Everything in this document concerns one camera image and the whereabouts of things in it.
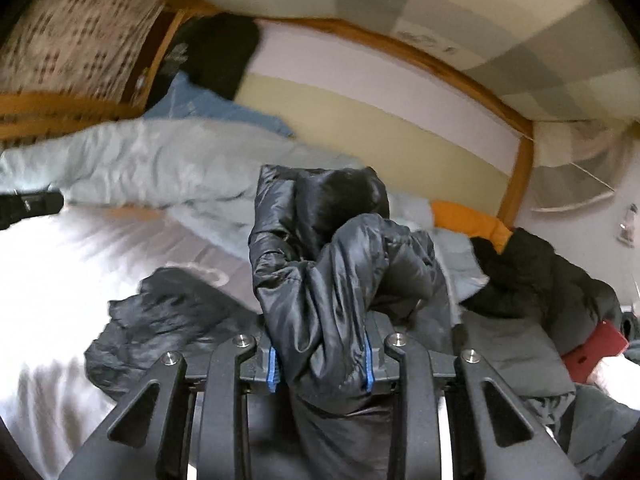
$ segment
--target yellow panel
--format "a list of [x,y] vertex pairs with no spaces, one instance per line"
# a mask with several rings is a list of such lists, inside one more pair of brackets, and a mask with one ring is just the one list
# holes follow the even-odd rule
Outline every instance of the yellow panel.
[[334,92],[248,74],[236,102],[280,116],[309,144],[357,156],[393,189],[495,215],[507,188],[507,175],[464,148]]

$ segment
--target metal bolt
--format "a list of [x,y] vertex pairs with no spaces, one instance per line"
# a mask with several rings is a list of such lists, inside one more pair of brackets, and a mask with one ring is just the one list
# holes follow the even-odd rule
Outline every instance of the metal bolt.
[[406,336],[399,332],[395,334],[389,334],[386,336],[386,340],[391,346],[404,346],[406,345]]
[[463,350],[462,351],[462,358],[467,362],[467,363],[477,363],[480,361],[480,354],[478,352],[476,352],[475,350]]
[[180,354],[178,354],[178,352],[174,352],[173,350],[170,352],[165,352],[164,354],[162,354],[160,360],[162,361],[163,365],[173,366],[180,360]]
[[234,336],[233,341],[234,341],[234,345],[240,348],[247,348],[249,345],[251,345],[254,342],[254,336],[238,334],[237,336]]

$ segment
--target wooden frame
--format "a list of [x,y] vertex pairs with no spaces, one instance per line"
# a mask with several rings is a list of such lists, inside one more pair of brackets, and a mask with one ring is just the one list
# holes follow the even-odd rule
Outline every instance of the wooden frame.
[[[15,121],[0,123],[2,145],[7,147],[37,142],[39,139],[73,133],[106,120],[139,117],[144,111],[162,58],[180,24],[194,15],[212,15],[220,12],[220,9],[205,0],[166,1],[178,10],[156,52],[146,76],[145,86],[134,105],[46,93],[0,94],[0,116],[16,117]],[[265,18],[265,20],[321,30],[401,59],[464,92],[518,131],[522,138],[516,162],[497,215],[504,224],[513,226],[533,165],[531,120],[524,118],[487,88],[465,74],[402,41],[370,32],[338,19]]]

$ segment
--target orange garment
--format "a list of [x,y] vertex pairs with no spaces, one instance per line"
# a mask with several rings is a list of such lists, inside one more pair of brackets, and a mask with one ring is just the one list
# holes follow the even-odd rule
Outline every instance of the orange garment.
[[495,216],[464,205],[436,200],[431,202],[431,209],[436,227],[464,233],[470,238],[486,238],[491,241],[498,254],[502,253],[512,234]]

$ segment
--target mattress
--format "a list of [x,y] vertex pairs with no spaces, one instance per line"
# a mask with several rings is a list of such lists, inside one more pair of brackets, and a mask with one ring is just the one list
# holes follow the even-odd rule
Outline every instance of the mattress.
[[260,311],[248,262],[161,214],[68,207],[0,232],[0,246],[0,416],[45,479],[114,406],[85,377],[83,355],[109,321],[109,300],[179,266]]

